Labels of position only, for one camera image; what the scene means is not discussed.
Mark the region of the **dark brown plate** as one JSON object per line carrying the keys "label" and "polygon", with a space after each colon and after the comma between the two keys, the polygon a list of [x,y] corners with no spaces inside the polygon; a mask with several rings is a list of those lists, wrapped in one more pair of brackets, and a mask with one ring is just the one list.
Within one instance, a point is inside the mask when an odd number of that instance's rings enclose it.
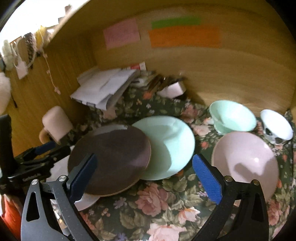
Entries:
{"label": "dark brown plate", "polygon": [[67,169],[71,172],[87,154],[95,154],[97,167],[85,192],[112,196],[140,180],[149,165],[151,152],[149,139],[140,129],[126,125],[102,126],[74,145]]}

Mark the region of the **mint green bowl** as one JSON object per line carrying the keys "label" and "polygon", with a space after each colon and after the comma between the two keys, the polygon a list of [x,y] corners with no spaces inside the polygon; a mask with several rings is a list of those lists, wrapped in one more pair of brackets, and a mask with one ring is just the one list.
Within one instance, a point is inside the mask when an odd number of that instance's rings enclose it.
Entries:
{"label": "mint green bowl", "polygon": [[218,100],[209,106],[209,113],[217,133],[250,132],[256,127],[256,117],[246,106],[230,101]]}

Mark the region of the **white plate underneath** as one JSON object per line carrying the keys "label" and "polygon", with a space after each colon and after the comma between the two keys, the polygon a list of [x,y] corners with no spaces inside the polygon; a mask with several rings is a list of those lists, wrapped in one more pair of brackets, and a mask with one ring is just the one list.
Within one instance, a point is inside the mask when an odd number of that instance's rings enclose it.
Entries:
{"label": "white plate underneath", "polygon": [[[50,169],[51,176],[46,179],[47,182],[56,181],[60,176],[68,176],[68,160],[69,156],[63,158],[62,160],[56,162],[53,168]],[[91,195],[84,193],[82,198],[75,202],[75,206],[78,211],[82,211],[89,208],[99,199],[97,195]]]}

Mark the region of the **pink plate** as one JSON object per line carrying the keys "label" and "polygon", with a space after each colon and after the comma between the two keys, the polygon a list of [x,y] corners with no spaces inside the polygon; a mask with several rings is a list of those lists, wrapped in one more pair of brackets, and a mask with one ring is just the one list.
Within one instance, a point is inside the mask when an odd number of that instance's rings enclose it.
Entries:
{"label": "pink plate", "polygon": [[279,167],[272,149],[260,137],[248,132],[231,132],[215,145],[211,164],[235,181],[260,182],[266,202],[272,198],[279,180]]}

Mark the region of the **floral tablecloth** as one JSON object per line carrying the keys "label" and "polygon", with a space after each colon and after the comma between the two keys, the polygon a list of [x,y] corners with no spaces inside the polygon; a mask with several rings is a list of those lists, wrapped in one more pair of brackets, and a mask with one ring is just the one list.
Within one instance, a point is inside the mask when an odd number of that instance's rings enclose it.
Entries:
{"label": "floral tablecloth", "polygon": [[[75,144],[109,123],[130,125],[153,115],[180,118],[192,129],[196,153],[210,158],[220,139],[208,109],[190,100],[168,99],[128,88],[110,113],[91,108],[85,122],[66,138]],[[269,238],[287,224],[295,210],[295,140],[271,145],[279,167],[275,194],[267,203]],[[191,164],[170,178],[139,181],[115,196],[104,197],[81,212],[100,240],[191,240],[215,208]]]}

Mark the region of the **white cow pattern bowl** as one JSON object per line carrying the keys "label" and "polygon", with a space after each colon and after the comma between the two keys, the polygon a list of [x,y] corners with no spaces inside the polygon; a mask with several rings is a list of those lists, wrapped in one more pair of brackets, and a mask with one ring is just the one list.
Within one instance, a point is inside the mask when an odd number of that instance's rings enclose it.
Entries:
{"label": "white cow pattern bowl", "polygon": [[293,138],[293,130],[286,118],[270,109],[260,112],[265,138],[273,145],[282,146]]}

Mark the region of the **mint green plate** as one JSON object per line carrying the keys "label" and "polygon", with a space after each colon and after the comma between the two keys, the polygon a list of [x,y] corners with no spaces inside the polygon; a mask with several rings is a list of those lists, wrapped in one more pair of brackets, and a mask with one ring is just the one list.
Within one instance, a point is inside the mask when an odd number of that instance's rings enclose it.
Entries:
{"label": "mint green plate", "polygon": [[132,124],[140,129],[151,143],[151,159],[141,180],[156,181],[181,171],[195,151],[191,128],[172,116],[151,116]]}

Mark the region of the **white paper stack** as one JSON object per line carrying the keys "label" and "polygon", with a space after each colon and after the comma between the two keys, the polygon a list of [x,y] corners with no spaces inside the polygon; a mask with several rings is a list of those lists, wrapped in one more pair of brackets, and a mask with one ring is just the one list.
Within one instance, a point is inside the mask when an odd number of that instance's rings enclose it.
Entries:
{"label": "white paper stack", "polygon": [[77,78],[80,86],[70,97],[81,104],[108,110],[139,76],[138,69],[115,68],[100,71],[92,68]]}

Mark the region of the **small white box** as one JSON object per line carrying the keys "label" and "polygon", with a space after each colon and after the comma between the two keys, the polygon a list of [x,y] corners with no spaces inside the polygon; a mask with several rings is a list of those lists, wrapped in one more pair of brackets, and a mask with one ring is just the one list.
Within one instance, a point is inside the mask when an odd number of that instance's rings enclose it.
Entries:
{"label": "small white box", "polygon": [[175,98],[183,95],[185,92],[186,92],[186,87],[184,83],[182,81],[178,81],[176,83],[173,83],[165,87],[163,90],[158,91],[157,94],[165,98]]}

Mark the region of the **stack of books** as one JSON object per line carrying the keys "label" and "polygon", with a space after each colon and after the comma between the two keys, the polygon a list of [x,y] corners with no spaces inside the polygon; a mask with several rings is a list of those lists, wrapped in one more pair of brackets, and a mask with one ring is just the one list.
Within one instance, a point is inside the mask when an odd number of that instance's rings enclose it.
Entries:
{"label": "stack of books", "polygon": [[141,71],[140,77],[133,80],[129,86],[141,90],[153,90],[156,88],[157,91],[160,91],[173,84],[176,79],[173,75],[163,76],[155,71]]}

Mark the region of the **pink sticky note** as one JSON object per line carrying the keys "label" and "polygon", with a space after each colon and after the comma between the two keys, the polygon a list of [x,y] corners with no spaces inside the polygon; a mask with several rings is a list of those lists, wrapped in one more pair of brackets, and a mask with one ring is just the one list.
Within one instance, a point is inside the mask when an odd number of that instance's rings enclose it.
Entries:
{"label": "pink sticky note", "polygon": [[136,18],[116,23],[103,30],[107,50],[140,41]]}

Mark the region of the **orange sticky note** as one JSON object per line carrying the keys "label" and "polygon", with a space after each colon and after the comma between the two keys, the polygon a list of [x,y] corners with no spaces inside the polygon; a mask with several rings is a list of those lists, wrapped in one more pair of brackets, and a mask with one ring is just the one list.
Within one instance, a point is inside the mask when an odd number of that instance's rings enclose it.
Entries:
{"label": "orange sticky note", "polygon": [[153,48],[170,47],[221,47],[222,37],[219,28],[212,26],[173,26],[149,31]]}

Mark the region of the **green sticky note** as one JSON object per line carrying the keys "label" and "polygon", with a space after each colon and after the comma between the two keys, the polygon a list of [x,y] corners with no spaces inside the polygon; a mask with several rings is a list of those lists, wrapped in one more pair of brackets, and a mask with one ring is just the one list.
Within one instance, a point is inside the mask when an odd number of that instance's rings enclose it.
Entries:
{"label": "green sticky note", "polygon": [[182,16],[177,18],[168,18],[152,22],[152,29],[161,29],[174,26],[199,25],[201,19],[195,16]]}

